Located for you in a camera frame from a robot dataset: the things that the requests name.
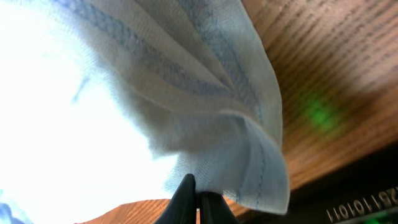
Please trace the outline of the light blue t-shirt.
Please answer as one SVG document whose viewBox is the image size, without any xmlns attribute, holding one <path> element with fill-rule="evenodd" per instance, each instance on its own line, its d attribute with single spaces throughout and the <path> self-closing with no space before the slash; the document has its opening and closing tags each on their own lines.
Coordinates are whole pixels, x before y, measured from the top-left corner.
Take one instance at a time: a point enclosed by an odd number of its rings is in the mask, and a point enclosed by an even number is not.
<svg viewBox="0 0 398 224">
<path fill-rule="evenodd" d="M 197 192 L 284 214 L 282 98 L 240 1 L 2 1 L 1 200 L 85 222 Z"/>
</svg>

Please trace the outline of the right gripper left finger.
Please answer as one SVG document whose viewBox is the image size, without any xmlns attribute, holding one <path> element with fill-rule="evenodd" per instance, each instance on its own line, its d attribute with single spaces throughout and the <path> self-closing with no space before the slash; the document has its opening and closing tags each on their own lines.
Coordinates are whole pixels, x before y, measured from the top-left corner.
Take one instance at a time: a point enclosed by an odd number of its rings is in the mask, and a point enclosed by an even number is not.
<svg viewBox="0 0 398 224">
<path fill-rule="evenodd" d="M 196 224 L 195 178 L 187 174 L 155 224 Z"/>
</svg>

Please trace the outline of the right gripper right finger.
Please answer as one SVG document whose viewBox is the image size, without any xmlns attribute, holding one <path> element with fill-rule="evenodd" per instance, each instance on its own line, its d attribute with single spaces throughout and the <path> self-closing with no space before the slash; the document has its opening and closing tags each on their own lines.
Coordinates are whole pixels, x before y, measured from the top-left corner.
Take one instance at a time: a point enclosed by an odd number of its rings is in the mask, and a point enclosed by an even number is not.
<svg viewBox="0 0 398 224">
<path fill-rule="evenodd" d="M 214 192 L 198 195 L 201 224 L 238 224 L 223 196 Z"/>
</svg>

